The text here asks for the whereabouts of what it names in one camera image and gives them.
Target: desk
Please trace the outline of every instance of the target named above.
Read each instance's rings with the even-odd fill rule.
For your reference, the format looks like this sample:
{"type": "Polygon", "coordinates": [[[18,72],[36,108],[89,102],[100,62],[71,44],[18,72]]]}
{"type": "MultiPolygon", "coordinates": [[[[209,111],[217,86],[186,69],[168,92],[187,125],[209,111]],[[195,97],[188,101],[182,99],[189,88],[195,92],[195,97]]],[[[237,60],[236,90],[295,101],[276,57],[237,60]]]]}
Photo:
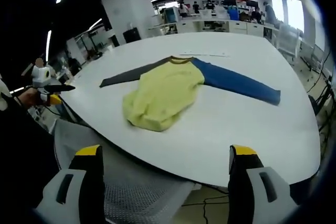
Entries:
{"type": "Polygon", "coordinates": [[[320,139],[309,98],[284,57],[264,38],[208,32],[139,40],[106,52],[71,84],[76,89],[61,97],[82,119],[128,153],[172,174],[227,186],[232,144],[253,148],[290,184],[318,170],[320,139]],[[131,126],[122,115],[122,98],[138,81],[99,88],[104,78],[179,54],[200,54],[200,60],[279,89],[281,102],[274,106],[201,86],[195,103],[160,133],[131,126]]]}

